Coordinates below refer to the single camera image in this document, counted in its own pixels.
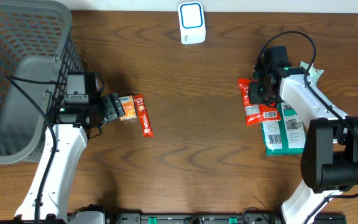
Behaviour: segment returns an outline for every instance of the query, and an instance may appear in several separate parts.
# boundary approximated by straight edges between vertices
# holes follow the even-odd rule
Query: gray plastic basket
[[[45,124],[6,75],[67,81],[67,72],[83,70],[70,35],[71,13],[54,1],[0,1],[0,163],[39,161]],[[47,112],[60,103],[65,86],[16,81]]]

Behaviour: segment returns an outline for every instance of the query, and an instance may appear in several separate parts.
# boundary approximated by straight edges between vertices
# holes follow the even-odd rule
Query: snack bag
[[[139,121],[142,124],[143,137],[153,137],[154,134],[150,125],[149,116],[147,115],[146,107],[144,105],[143,95],[134,96],[134,102]]]
[[[257,124],[263,121],[280,121],[281,117],[277,108],[273,108],[275,103],[267,105],[252,105],[248,96],[248,85],[250,82],[257,82],[249,78],[239,78],[239,86],[241,89],[242,104],[246,110],[246,124]]]
[[[124,108],[125,111],[125,115],[120,117],[119,119],[121,121],[124,121],[127,119],[136,118],[135,104],[134,104],[133,97],[132,96],[120,97],[119,101],[121,102],[122,108]]]

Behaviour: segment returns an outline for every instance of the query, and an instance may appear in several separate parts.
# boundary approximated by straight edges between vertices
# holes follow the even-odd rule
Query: white square device
[[[205,40],[203,5],[199,2],[184,2],[178,7],[180,38],[183,44],[197,44]]]

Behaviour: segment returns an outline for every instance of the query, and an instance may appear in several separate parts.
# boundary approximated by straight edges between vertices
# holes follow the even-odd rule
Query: barcode
[[[277,111],[264,112],[264,118],[276,118]]]
[[[268,136],[268,140],[270,141],[270,144],[281,144],[281,135],[271,134]]]

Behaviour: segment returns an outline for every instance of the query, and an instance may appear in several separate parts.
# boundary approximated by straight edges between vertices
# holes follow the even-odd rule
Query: wooden table
[[[237,79],[252,76],[265,41],[285,30],[314,38],[320,90],[358,116],[357,14],[205,16],[206,41],[185,46],[175,12],[73,12],[71,34],[87,69],[103,74],[106,93],[143,94],[155,137],[142,137],[138,119],[105,125],[80,159],[69,211],[90,203],[144,213],[275,210],[301,181],[300,157],[265,155],[260,125],[245,124]],[[273,44],[285,44],[294,65],[311,58],[302,37]],[[13,217],[36,168],[0,166],[0,219]],[[324,211],[358,223],[358,199]]]

